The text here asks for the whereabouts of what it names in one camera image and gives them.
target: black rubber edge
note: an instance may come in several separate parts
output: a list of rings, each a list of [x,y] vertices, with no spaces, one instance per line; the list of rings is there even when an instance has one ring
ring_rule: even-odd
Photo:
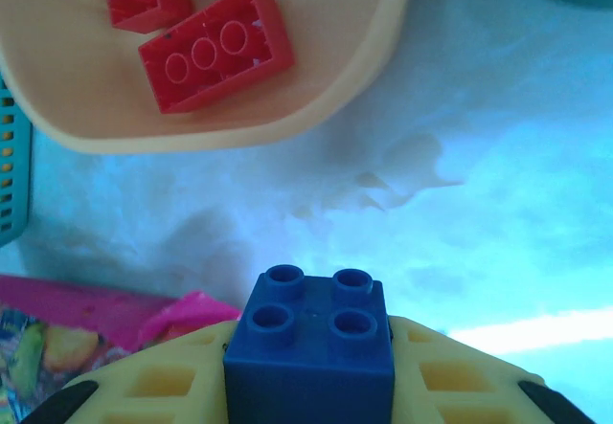
[[[98,389],[96,381],[83,381],[54,393],[21,424],[65,424]]]
[[[557,391],[532,381],[519,381],[517,385],[554,424],[596,424]]]
[[[390,323],[390,318],[387,318],[387,326],[390,327],[390,341],[394,340],[394,332],[392,331],[392,324]]]

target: beige plastic tray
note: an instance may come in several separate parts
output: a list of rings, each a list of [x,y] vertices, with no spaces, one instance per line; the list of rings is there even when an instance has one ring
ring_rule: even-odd
[[[78,151],[269,143],[325,120],[375,79],[408,0],[278,1],[297,66],[192,114],[159,113],[137,53],[154,33],[113,29],[105,0],[0,0],[0,67],[33,123]]]

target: basket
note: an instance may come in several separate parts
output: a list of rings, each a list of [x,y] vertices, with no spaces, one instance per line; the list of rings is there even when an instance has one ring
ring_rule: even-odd
[[[0,76],[0,247],[23,233],[30,204],[32,125]]]

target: plastic tray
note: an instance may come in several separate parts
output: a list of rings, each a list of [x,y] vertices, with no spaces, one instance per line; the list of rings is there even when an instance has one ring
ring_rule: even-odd
[[[215,0],[194,0],[195,9]],[[33,124],[94,153],[256,145],[306,130],[366,88],[397,45],[408,0],[277,0],[296,66],[216,104],[162,115],[106,0],[0,0],[0,67]]]
[[[28,223],[32,126],[0,76],[0,247]]]

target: blue duplo block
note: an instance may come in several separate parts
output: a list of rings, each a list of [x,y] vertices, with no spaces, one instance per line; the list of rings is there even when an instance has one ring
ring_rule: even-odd
[[[261,274],[223,358],[230,424],[389,424],[383,286],[356,269]]]

